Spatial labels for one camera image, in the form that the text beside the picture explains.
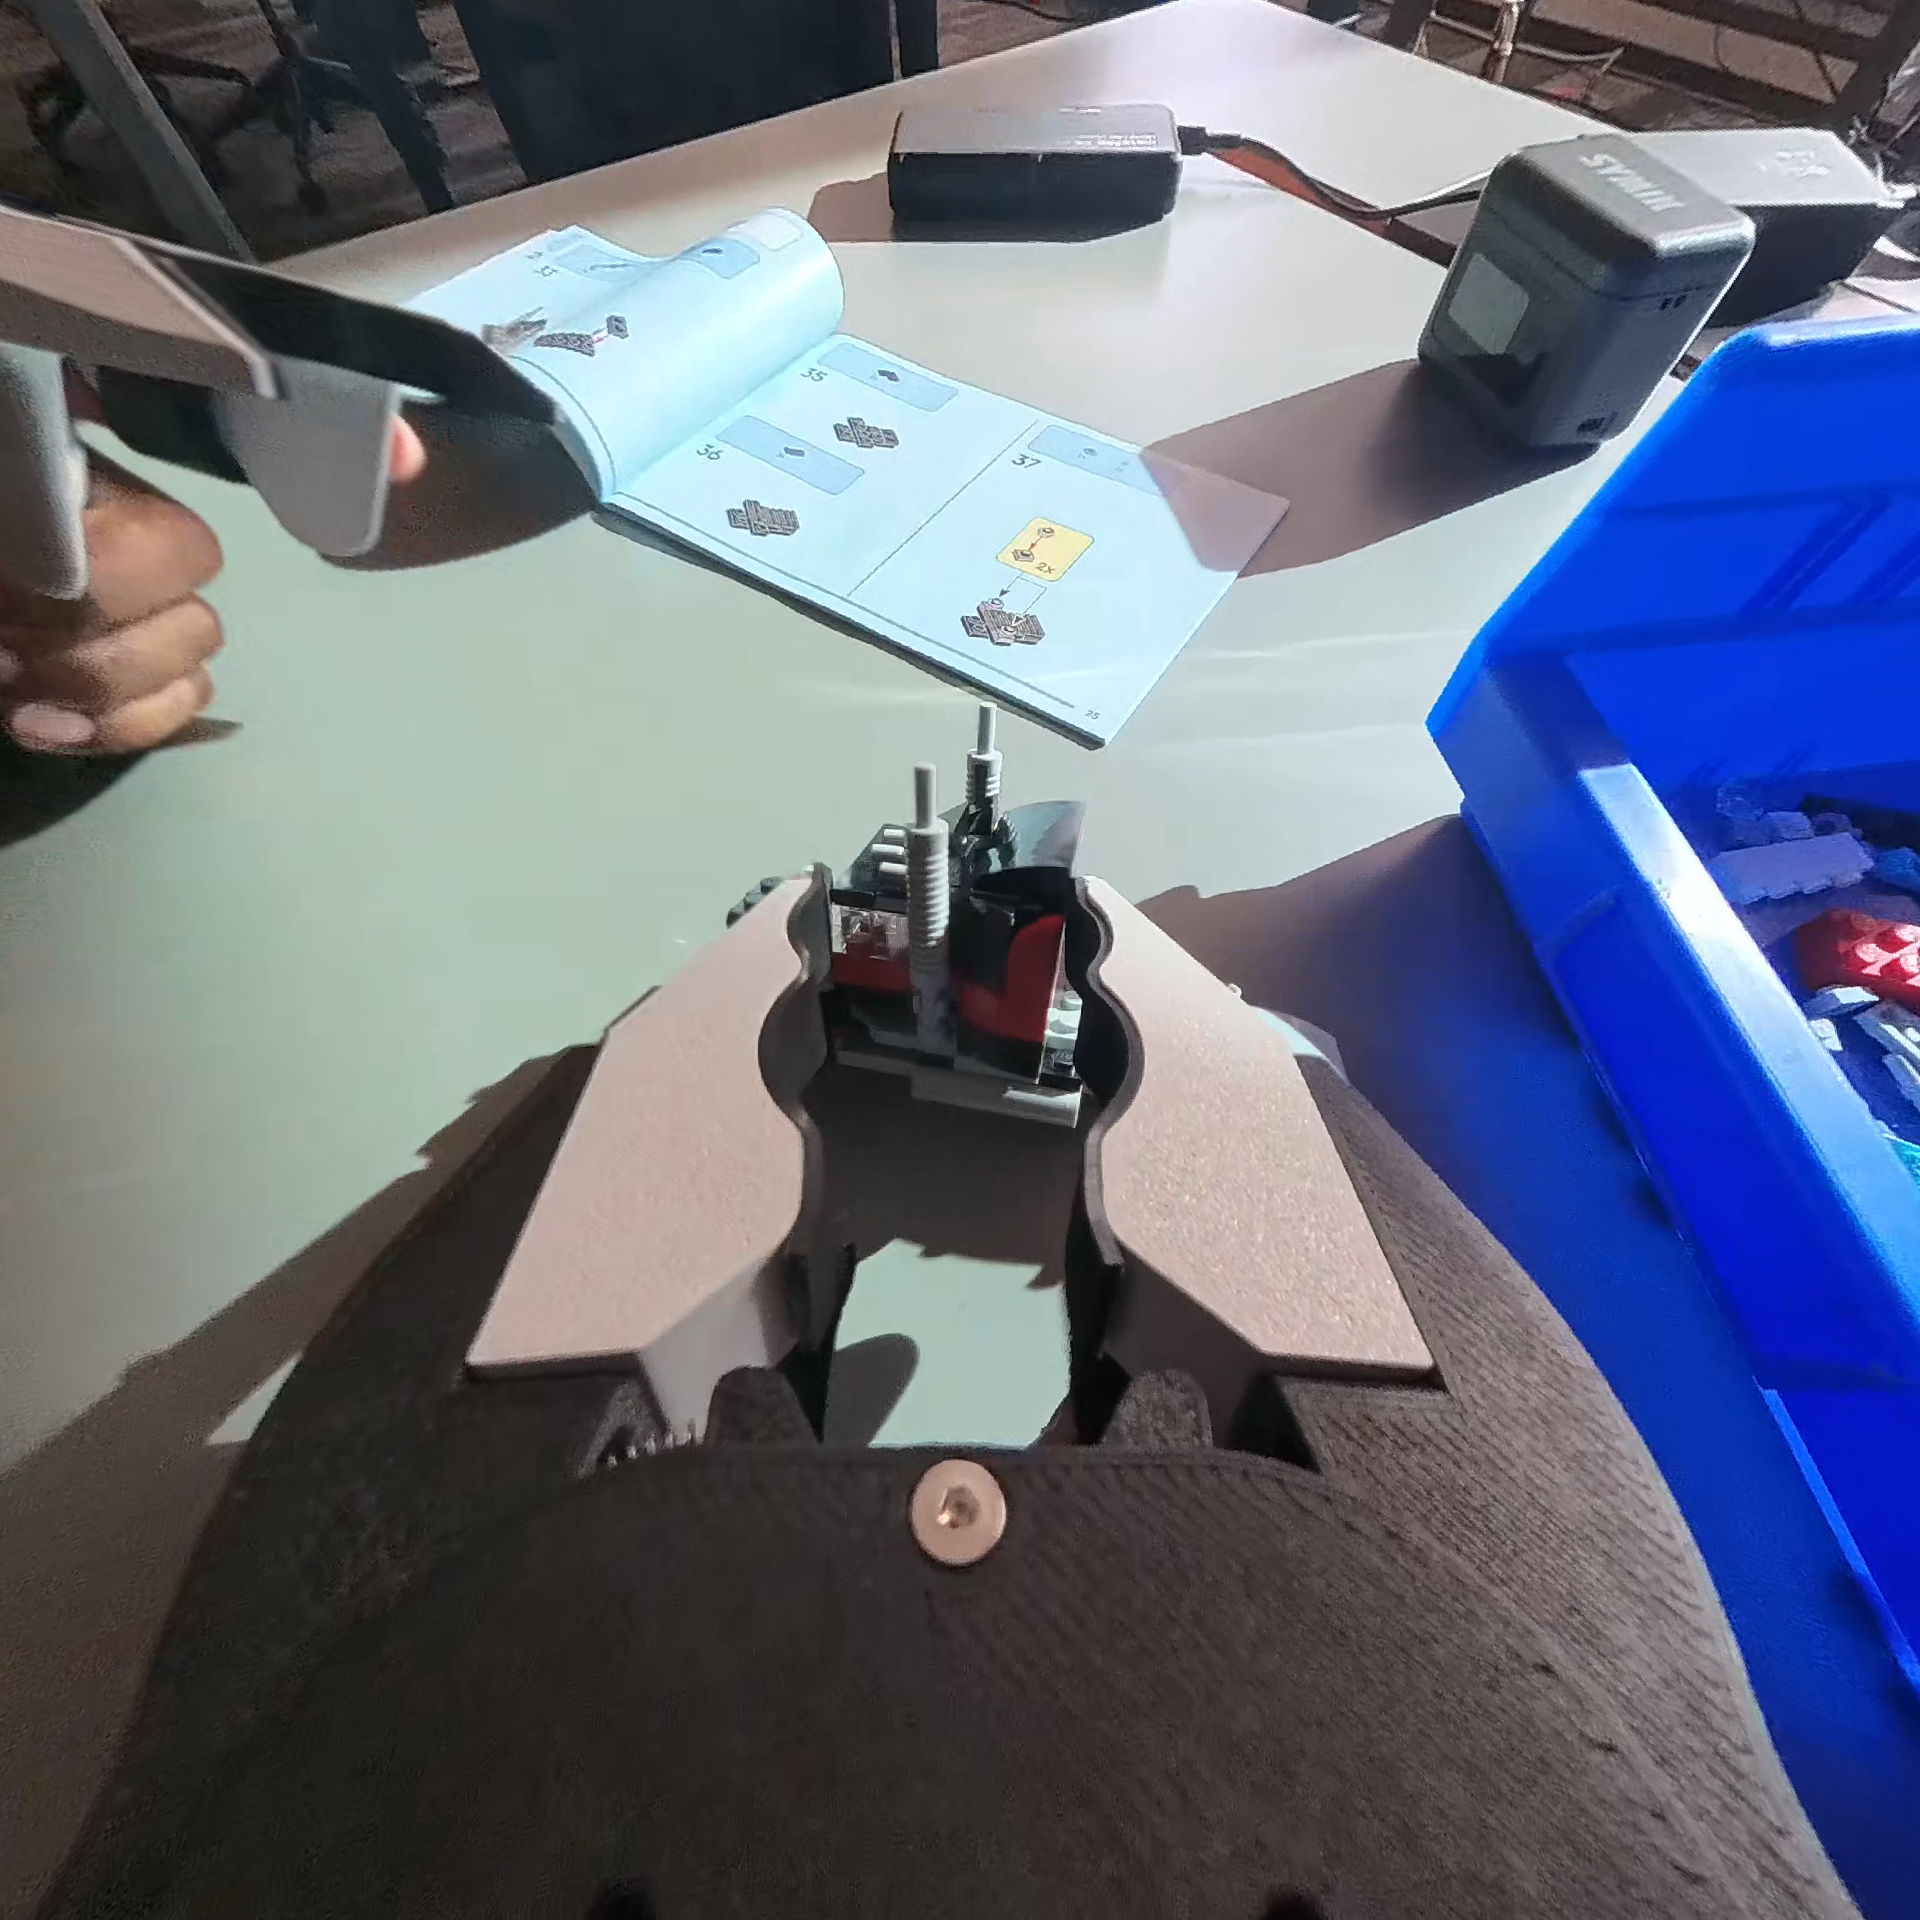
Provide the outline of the person's left hand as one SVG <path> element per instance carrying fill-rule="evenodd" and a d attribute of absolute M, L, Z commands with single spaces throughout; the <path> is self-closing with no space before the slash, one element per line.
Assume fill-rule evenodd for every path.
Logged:
<path fill-rule="evenodd" d="M 31 755 L 126 756 L 189 731 L 213 703 L 223 571 L 213 525 L 87 450 L 87 590 L 3 574 L 3 738 Z"/>

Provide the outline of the toy brick truck model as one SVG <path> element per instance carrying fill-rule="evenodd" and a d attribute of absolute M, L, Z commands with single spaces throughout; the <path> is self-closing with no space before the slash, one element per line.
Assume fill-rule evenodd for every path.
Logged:
<path fill-rule="evenodd" d="M 1084 807 L 1004 795 L 992 703 L 977 707 L 960 804 L 937 795 L 935 766 L 918 766 L 911 818 L 868 833 L 844 872 L 814 872 L 787 924 L 803 974 L 760 1027 L 760 1074 L 787 1118 L 839 1065 L 900 1077 L 915 1100 L 1073 1127 Z"/>

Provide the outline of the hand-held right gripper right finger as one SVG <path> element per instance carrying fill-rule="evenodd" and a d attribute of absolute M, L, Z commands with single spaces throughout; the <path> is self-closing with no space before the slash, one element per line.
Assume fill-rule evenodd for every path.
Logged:
<path fill-rule="evenodd" d="M 1154 1372 L 1200 1385 L 1215 1436 L 1277 1380 L 1439 1386 L 1284 1024 L 1100 879 L 1065 961 L 1095 1100 L 1065 1243 L 1073 1436 Z"/>

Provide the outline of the pile of mixed toy bricks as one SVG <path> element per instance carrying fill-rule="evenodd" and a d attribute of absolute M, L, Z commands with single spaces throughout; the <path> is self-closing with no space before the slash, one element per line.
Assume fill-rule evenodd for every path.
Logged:
<path fill-rule="evenodd" d="M 1700 857 L 1916 1183 L 1916 783 L 1904 769 L 1722 781 Z"/>

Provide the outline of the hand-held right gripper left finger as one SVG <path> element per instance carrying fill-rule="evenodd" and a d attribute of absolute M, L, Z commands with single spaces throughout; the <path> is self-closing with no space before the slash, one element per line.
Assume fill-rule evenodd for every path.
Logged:
<path fill-rule="evenodd" d="M 735 1368 L 831 1357 L 851 1247 L 803 1100 L 827 990 L 831 874 L 794 874 L 606 1024 L 471 1373 L 617 1372 L 710 1403 Z"/>

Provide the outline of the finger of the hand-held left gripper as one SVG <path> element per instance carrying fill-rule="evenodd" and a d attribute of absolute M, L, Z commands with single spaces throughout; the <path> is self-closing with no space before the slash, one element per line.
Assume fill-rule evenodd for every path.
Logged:
<path fill-rule="evenodd" d="M 385 525 L 398 386 L 263 352 L 158 247 L 115 229 L 3 209 L 3 341 L 210 392 L 223 439 L 298 543 L 328 557 L 372 550 Z"/>
<path fill-rule="evenodd" d="M 543 423 L 569 458 L 588 452 L 583 431 L 569 423 L 553 395 L 455 322 L 210 250 L 158 247 L 158 259 L 283 361 L 299 359 L 385 378 L 472 419 Z"/>

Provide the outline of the light blue instruction booklet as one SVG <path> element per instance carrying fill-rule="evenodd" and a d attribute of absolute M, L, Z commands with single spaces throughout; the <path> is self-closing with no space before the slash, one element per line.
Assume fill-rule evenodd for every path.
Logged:
<path fill-rule="evenodd" d="M 1287 499 L 844 329 L 771 204 L 654 259 L 548 229 L 406 303 L 557 411 L 597 517 L 1104 747 Z"/>

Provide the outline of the blue plastic bin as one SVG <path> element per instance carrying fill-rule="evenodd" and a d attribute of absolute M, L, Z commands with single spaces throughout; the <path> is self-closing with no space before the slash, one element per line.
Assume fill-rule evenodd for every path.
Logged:
<path fill-rule="evenodd" d="M 1654 1412 L 1794 1784 L 1916 1918 L 1916 319 L 1725 339 L 1427 731 L 1734 1361 Z"/>

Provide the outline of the grey flat box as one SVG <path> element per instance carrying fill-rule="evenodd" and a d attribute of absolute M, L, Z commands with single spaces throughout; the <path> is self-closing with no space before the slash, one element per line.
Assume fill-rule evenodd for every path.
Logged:
<path fill-rule="evenodd" d="M 1727 294 L 1752 314 L 1847 276 L 1906 204 L 1833 131 L 1644 131 L 1637 141 L 1752 223 L 1752 250 Z"/>

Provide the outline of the black office chair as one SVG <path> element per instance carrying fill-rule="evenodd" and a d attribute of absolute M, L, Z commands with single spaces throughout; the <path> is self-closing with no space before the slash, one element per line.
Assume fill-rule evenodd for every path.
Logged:
<path fill-rule="evenodd" d="M 940 64 L 937 4 L 455 4 L 517 147 L 647 152 Z"/>

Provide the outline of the black rectangular box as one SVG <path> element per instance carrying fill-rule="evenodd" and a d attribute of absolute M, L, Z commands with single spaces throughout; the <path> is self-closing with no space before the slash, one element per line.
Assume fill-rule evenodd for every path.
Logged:
<path fill-rule="evenodd" d="M 1164 105 L 903 106 L 889 147 L 900 229 L 1141 229 L 1182 187 Z"/>

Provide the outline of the dark grey cube device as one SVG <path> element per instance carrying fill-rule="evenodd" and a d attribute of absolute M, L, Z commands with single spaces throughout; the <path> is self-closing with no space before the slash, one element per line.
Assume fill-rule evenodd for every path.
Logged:
<path fill-rule="evenodd" d="M 1422 337 L 1422 365 L 1520 450 L 1615 438 L 1738 279 L 1757 224 L 1634 136 L 1502 155 Z"/>

